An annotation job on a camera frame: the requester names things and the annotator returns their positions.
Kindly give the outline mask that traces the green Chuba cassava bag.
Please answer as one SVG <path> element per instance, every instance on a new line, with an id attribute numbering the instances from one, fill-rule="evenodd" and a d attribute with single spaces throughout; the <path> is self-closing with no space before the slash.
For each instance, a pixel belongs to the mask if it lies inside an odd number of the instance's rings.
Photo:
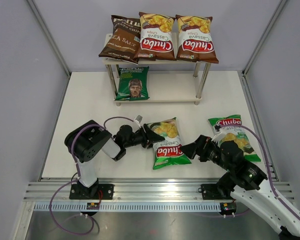
<path id="1" fill-rule="evenodd" d="M 153 146 L 153 170 L 158 170 L 167 166 L 189 165 L 192 163 L 180 150 L 183 143 L 177 128 L 176 117 L 160 122 L 148 123 L 147 125 L 155 133 L 165 138 L 164 141 Z"/>

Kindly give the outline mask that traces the green white Chuba bag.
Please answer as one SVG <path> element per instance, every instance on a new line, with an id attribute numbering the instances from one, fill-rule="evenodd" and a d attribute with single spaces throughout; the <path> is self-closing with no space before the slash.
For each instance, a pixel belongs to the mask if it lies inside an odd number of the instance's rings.
<path id="1" fill-rule="evenodd" d="M 216 126 L 226 126 L 221 129 L 225 132 L 223 138 L 218 141 L 220 146 L 223 142 L 234 141 L 243 151 L 244 158 L 250 162 L 261 162 L 261 158 L 257 155 L 254 148 L 251 146 L 248 136 L 243 128 L 229 125 L 241 125 L 242 118 L 240 114 L 233 114 L 227 117 L 209 118 L 208 122 L 212 128 L 214 135 L 218 134 Z"/>

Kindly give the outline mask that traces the green Kettle hand cooked bag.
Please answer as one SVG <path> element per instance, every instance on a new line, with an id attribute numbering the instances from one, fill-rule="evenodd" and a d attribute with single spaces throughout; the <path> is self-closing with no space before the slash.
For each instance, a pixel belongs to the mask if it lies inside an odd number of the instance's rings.
<path id="1" fill-rule="evenodd" d="M 116 101 L 143 101 L 150 98 L 147 89 L 149 67 L 119 68 Z"/>

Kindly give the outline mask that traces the brown Chuba cassava bag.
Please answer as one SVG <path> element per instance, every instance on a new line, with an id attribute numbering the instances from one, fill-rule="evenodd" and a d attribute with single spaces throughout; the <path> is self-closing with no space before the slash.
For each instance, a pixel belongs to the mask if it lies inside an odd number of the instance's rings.
<path id="1" fill-rule="evenodd" d="M 211 36 L 211 16 L 176 15 L 178 50 L 176 59 L 218 64 Z"/>
<path id="2" fill-rule="evenodd" d="M 140 12 L 140 41 L 134 58 L 149 61 L 175 61 L 172 16 Z"/>

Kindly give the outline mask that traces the brown Kettle sea salt bag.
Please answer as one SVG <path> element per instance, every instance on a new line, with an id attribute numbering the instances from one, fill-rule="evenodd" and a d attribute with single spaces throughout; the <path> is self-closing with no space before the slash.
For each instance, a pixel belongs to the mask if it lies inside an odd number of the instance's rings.
<path id="1" fill-rule="evenodd" d="M 140 19 L 112 15 L 111 21 L 112 35 L 98 56 L 137 65 L 139 60 L 135 54 L 140 47 Z"/>

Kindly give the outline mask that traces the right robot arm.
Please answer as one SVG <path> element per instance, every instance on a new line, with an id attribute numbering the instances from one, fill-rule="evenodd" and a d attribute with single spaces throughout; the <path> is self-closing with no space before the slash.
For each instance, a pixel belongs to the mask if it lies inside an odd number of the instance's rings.
<path id="1" fill-rule="evenodd" d="M 233 198 L 261 217 L 281 240 L 300 240 L 300 211 L 273 185 L 267 174 L 244 157 L 232 141 L 217 145 L 210 137 L 199 138 L 180 150 L 200 162 L 211 161 L 226 171 L 216 183 L 222 198 Z"/>

